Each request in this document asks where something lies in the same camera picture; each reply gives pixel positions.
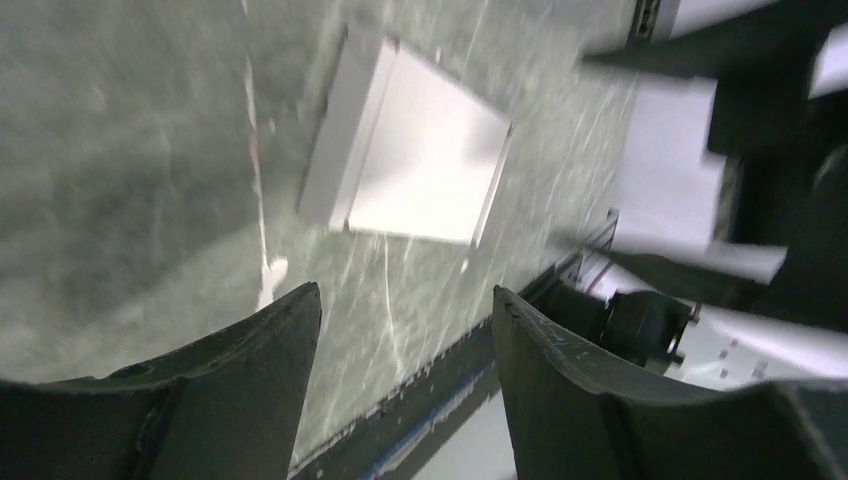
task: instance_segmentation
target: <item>blue strip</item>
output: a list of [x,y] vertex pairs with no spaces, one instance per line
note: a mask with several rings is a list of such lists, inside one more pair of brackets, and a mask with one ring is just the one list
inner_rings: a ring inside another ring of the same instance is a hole
[[436,407],[435,410],[430,412],[430,414],[427,415],[424,421],[419,423],[418,426],[416,426],[412,429],[412,431],[406,434],[406,436],[403,437],[403,439],[393,449],[391,449],[389,453],[385,457],[383,457],[382,460],[380,460],[379,462],[374,464],[373,467],[371,467],[371,470],[369,470],[368,473],[359,477],[359,480],[374,480],[375,478],[377,478],[377,474],[380,473],[380,470],[382,470],[383,467],[388,465],[394,459],[395,455],[397,455],[401,450],[403,450],[403,448],[407,444],[409,444],[409,442],[411,442],[415,437],[417,437],[418,434],[420,434],[424,429],[429,429],[433,420],[435,420],[436,417],[439,416],[439,414],[441,414],[445,411],[445,409],[447,409],[448,405],[451,404],[451,401],[460,396],[465,389],[469,388],[474,383],[477,383],[477,380],[480,380],[480,377],[482,377],[483,373],[485,373],[485,371],[489,368],[491,368],[491,365],[483,368],[479,372],[472,375],[468,380],[466,380],[465,383],[463,383],[462,386],[456,390],[453,396],[451,396],[450,400],[447,400],[446,402]]

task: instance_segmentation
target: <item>black clamp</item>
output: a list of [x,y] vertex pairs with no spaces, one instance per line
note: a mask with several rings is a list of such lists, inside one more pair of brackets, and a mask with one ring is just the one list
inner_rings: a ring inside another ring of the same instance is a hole
[[657,292],[616,293],[595,342],[625,360],[644,367],[649,360],[680,364],[677,347],[683,330],[697,322],[693,309]]

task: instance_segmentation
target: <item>gray marble countertop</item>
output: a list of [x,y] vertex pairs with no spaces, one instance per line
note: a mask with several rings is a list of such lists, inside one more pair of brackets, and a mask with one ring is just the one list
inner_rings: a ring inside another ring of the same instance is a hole
[[[496,284],[601,219],[634,78],[579,70],[632,0],[8,0],[0,374],[102,376],[318,282],[295,463],[458,339]],[[509,114],[480,246],[328,233],[295,205],[345,19]]]

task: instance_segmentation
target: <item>white box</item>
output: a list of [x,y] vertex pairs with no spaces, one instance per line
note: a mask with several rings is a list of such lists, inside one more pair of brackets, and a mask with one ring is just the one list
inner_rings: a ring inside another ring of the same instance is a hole
[[349,25],[298,213],[477,244],[510,122],[400,42]]

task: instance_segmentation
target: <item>white panel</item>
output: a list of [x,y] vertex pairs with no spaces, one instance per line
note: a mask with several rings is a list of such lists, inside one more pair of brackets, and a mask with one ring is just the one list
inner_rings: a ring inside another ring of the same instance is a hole
[[712,241],[724,158],[705,151],[715,82],[646,78],[616,176],[616,243],[703,251]]
[[509,122],[401,48],[348,226],[471,243]]
[[811,97],[848,87],[848,26],[833,29],[816,60]]
[[715,390],[765,380],[848,378],[848,335],[703,306],[665,376]]
[[672,36],[738,17],[775,0],[680,0]]
[[327,99],[327,111],[303,186],[298,213],[333,229],[344,227],[359,180],[379,99],[395,58],[382,36],[349,26]]

